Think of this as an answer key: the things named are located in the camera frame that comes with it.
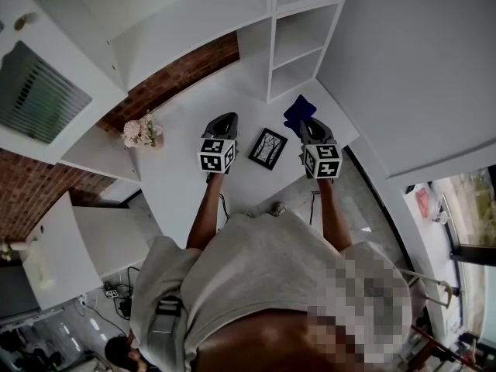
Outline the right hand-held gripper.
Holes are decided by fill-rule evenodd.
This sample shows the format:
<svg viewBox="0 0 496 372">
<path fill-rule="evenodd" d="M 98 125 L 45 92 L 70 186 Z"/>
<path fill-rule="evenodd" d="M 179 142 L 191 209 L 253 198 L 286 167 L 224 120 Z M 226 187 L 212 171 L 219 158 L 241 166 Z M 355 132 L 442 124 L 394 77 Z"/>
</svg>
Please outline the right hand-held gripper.
<svg viewBox="0 0 496 372">
<path fill-rule="evenodd" d="M 332 130 L 314 118 L 301 120 L 300 139 L 307 178 L 336 179 L 341 170 L 341 148 Z"/>
</svg>

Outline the black picture frame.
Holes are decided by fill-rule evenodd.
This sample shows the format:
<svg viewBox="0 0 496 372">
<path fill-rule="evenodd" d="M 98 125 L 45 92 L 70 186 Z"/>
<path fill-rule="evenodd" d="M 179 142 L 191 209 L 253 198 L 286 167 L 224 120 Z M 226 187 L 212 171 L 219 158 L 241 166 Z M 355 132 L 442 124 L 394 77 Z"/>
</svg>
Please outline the black picture frame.
<svg viewBox="0 0 496 372">
<path fill-rule="evenodd" d="M 255 142 L 248 158 L 272 171 L 286 146 L 288 139 L 268 128 L 264 128 Z"/>
</svg>

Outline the blue cleaning cloth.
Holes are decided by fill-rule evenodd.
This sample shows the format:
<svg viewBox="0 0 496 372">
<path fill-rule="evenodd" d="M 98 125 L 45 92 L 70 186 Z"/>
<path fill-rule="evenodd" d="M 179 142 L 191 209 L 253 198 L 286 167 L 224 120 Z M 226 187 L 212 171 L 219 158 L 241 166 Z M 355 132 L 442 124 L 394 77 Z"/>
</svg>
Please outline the blue cleaning cloth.
<svg viewBox="0 0 496 372">
<path fill-rule="evenodd" d="M 317 111 L 317 108 L 303 95 L 299 95 L 291 107 L 284 113 L 284 125 L 300 136 L 301 121 L 307 122 Z"/>
</svg>

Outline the person's right forearm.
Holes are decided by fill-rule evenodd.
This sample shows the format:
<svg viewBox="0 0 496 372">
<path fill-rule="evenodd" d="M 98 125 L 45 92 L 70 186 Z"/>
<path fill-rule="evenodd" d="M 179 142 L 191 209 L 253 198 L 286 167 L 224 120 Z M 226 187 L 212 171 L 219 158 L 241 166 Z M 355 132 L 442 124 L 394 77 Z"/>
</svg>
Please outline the person's right forearm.
<svg viewBox="0 0 496 372">
<path fill-rule="evenodd" d="M 330 179 L 318 179 L 322 206 L 322 233 L 325 240 L 338 252 L 352 246 L 350 231 L 337 207 Z"/>
</svg>

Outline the person's left forearm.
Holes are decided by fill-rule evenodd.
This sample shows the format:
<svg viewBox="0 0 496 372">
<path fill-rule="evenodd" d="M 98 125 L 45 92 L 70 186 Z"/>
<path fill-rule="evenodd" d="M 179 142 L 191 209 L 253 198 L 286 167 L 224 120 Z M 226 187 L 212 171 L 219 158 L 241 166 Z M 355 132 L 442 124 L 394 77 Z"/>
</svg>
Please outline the person's left forearm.
<svg viewBox="0 0 496 372">
<path fill-rule="evenodd" d="M 198 212 L 188 235 L 186 248 L 203 250 L 216 235 L 220 191 L 224 174 L 213 174 L 205 189 Z"/>
</svg>

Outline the pink flower bouquet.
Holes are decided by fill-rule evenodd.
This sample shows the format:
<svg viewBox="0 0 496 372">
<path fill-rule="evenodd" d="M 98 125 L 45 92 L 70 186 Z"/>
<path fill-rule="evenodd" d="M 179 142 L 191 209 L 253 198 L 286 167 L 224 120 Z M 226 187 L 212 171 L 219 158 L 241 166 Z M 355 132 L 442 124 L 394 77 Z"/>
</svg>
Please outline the pink flower bouquet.
<svg viewBox="0 0 496 372">
<path fill-rule="evenodd" d="M 121 138 L 128 148 L 155 148 L 155 136 L 163 134 L 163 127 L 154 115 L 147 112 L 141 119 L 128 121 Z"/>
</svg>

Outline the pink bag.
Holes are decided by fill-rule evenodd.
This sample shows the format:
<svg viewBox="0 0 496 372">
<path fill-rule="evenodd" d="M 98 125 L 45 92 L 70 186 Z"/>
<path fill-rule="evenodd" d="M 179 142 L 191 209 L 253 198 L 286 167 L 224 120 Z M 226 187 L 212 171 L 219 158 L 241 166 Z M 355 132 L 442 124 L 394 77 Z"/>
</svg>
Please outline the pink bag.
<svg viewBox="0 0 496 372">
<path fill-rule="evenodd" d="M 421 213 L 421 216 L 424 219 L 427 219 L 430 216 L 430 199 L 429 193 L 425 188 L 421 188 L 415 193 L 415 200 L 418 205 L 418 209 Z"/>
</svg>

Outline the person's grey shirt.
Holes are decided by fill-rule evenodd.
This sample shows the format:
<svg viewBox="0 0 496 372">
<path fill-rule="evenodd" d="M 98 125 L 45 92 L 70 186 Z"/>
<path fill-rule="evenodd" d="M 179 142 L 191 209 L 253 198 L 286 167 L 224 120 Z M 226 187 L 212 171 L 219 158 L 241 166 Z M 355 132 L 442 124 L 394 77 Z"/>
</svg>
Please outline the person's grey shirt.
<svg viewBox="0 0 496 372">
<path fill-rule="evenodd" d="M 130 326 L 162 372 L 191 372 L 210 334 L 267 309 L 330 318 L 372 364 L 401 350 L 412 323 L 408 285 L 373 243 L 338 252 L 287 211 L 235 215 L 203 250 L 157 237 L 136 279 Z"/>
</svg>

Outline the clear plastic bag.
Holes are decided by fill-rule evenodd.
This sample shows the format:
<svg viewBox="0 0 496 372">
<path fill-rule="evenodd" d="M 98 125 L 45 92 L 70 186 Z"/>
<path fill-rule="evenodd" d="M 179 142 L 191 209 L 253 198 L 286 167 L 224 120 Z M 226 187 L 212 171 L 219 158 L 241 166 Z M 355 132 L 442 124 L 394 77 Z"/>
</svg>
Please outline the clear plastic bag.
<svg viewBox="0 0 496 372">
<path fill-rule="evenodd" d="M 430 216 L 428 217 L 428 219 L 438 223 L 437 216 L 442 211 L 446 211 L 449 214 L 450 219 L 452 218 L 444 194 L 438 195 L 436 193 L 429 192 L 429 199 L 430 199 Z"/>
</svg>

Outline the small white side cabinet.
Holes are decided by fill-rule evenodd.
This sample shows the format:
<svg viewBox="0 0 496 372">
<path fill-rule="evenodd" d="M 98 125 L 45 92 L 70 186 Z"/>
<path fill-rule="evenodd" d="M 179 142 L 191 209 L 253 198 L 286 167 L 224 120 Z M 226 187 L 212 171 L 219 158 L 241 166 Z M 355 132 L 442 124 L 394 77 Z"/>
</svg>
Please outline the small white side cabinet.
<svg viewBox="0 0 496 372">
<path fill-rule="evenodd" d="M 38 306 L 48 310 L 102 285 L 64 193 L 26 237 L 22 267 Z"/>
</svg>

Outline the person's chin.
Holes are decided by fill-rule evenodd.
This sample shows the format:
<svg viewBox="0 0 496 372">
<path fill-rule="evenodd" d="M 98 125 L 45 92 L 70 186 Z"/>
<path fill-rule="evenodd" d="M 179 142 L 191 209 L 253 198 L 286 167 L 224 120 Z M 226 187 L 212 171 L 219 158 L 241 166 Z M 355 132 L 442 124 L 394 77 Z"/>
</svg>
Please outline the person's chin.
<svg viewBox="0 0 496 372">
<path fill-rule="evenodd" d="M 304 312 L 269 309 L 237 319 L 197 348 L 192 372 L 347 372 L 344 358 L 318 348 Z"/>
</svg>

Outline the brown wooden rack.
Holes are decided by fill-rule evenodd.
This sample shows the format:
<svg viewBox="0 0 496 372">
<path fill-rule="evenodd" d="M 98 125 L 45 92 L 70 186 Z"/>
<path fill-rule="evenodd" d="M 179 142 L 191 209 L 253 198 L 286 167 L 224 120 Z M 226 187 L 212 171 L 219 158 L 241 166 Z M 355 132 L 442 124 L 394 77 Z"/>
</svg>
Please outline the brown wooden rack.
<svg viewBox="0 0 496 372">
<path fill-rule="evenodd" d="M 483 370 L 477 366 L 474 361 L 468 360 L 467 358 L 463 358 L 462 356 L 456 354 L 448 347 L 435 340 L 429 334 L 422 331 L 419 327 L 411 325 L 411 328 L 414 333 L 417 333 L 423 339 L 426 339 L 427 344 L 419 351 L 419 353 L 408 361 L 408 372 L 419 372 L 430 357 L 438 357 L 442 362 L 457 362 L 461 366 L 461 369 L 468 367 L 473 372 L 483 372 Z"/>
</svg>

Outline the small white flower vase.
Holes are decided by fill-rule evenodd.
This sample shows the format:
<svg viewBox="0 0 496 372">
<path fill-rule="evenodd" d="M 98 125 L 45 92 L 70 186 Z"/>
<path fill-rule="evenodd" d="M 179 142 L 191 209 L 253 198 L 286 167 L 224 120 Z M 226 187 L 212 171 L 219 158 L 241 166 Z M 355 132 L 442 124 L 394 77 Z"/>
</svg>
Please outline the small white flower vase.
<svg viewBox="0 0 496 372">
<path fill-rule="evenodd" d="M 0 261 L 17 262 L 20 261 L 20 252 L 26 249 L 25 242 L 0 241 Z"/>
</svg>

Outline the grey board panel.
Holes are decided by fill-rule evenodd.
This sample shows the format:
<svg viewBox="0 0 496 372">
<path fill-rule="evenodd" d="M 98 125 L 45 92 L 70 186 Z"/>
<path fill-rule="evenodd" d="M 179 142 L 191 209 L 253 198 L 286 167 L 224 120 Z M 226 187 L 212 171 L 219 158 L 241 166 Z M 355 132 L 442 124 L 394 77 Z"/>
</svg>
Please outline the grey board panel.
<svg viewBox="0 0 496 372">
<path fill-rule="evenodd" d="M 21 266 L 0 267 L 0 320 L 39 309 L 24 269 Z"/>
</svg>

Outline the chair with metal frame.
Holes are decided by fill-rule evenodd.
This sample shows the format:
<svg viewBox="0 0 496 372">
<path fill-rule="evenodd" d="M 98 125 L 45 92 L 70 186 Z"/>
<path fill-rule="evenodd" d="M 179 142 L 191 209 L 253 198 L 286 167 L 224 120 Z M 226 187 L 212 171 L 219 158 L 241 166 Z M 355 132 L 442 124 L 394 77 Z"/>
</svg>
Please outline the chair with metal frame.
<svg viewBox="0 0 496 372">
<path fill-rule="evenodd" d="M 454 287 L 446 281 L 437 280 L 433 277 L 425 276 L 424 274 L 419 274 L 411 270 L 399 269 L 403 276 L 409 278 L 408 287 L 412 293 L 413 298 L 420 298 L 425 302 L 435 303 L 445 309 L 450 307 L 453 297 L 458 298 L 461 294 L 461 290 L 458 287 Z M 427 291 L 427 284 L 435 285 L 437 288 L 441 288 L 443 293 L 446 295 L 446 300 L 443 301 L 441 298 L 436 299 L 429 296 Z"/>
</svg>

